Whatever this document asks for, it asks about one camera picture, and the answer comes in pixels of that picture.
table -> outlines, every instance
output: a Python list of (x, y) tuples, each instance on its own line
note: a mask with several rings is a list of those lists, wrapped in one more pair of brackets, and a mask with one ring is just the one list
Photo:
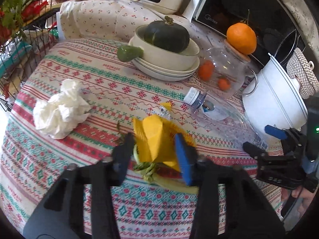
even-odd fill
[[(203, 90), (196, 76), (180, 82), (153, 79), (132, 63), (116, 57), (118, 41), (74, 39), (59, 43), (39, 63), (21, 89), (6, 129), (0, 162), (2, 208), (21, 232), (37, 203), (69, 163), (97, 162), (111, 153), (121, 132), (132, 132), (132, 119), (155, 114), (163, 102), (172, 105), (172, 120), (195, 140), (197, 151), (220, 165), (241, 164), (256, 176), (256, 161), (217, 137), (190, 114), (182, 100), (191, 86)], [(65, 139), (54, 140), (35, 130), (32, 110), (36, 99), (48, 100), (66, 78), (80, 80), (82, 96), (90, 104), (90, 117)], [(238, 97), (230, 99), (239, 110)], [(280, 154), (272, 147), (271, 155)], [(162, 173), (170, 176), (167, 168)], [(280, 188), (257, 181), (277, 213)], [(112, 188), (112, 198), (122, 238), (188, 238), (197, 195), (169, 191), (147, 184), (128, 170), (122, 186)], [(86, 187), (84, 222), (90, 232), (90, 187)], [(220, 227), (225, 226), (225, 193), (220, 186)]]

bottle cap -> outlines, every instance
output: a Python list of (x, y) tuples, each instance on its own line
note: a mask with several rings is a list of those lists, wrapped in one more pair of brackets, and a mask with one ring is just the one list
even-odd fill
[(200, 94), (199, 90), (197, 90), (194, 87), (191, 87), (188, 93), (186, 94), (186, 96), (184, 97), (183, 101), (189, 105), (192, 105), (197, 99), (199, 94)]

stack of bowls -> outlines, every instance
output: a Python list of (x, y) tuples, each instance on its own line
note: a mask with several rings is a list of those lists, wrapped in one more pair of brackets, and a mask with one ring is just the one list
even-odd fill
[(199, 67), (199, 47), (189, 40), (188, 47), (181, 53), (170, 52), (144, 41), (147, 25), (138, 27), (129, 45), (143, 49), (143, 57), (132, 63), (145, 74), (163, 81), (180, 81), (189, 78)]

small orange fruit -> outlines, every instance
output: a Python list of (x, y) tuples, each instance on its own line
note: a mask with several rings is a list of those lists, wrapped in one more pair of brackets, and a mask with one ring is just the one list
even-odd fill
[(231, 25), (226, 33), (227, 40), (239, 52), (249, 55), (254, 53), (257, 47), (255, 32), (245, 23)]
[(218, 88), (224, 92), (230, 89), (230, 81), (227, 78), (220, 77), (218, 79)]
[(198, 69), (198, 77), (203, 81), (208, 81), (214, 72), (214, 65), (210, 60), (206, 60)]

glass pot handle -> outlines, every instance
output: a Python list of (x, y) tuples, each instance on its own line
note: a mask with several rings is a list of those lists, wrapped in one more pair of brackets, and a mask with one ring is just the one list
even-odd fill
[(242, 93), (242, 96), (251, 95), (251, 94), (256, 90), (257, 85), (258, 85), (258, 78), (257, 78), (257, 75), (256, 75), (255, 71), (254, 71), (253, 69), (250, 69), (250, 68), (249, 68), (249, 70), (252, 71), (253, 75), (255, 76), (255, 86), (254, 86), (254, 88), (253, 88), (252, 91), (247, 92), (247, 93), (244, 93), (244, 92), (243, 92), (243, 93)]

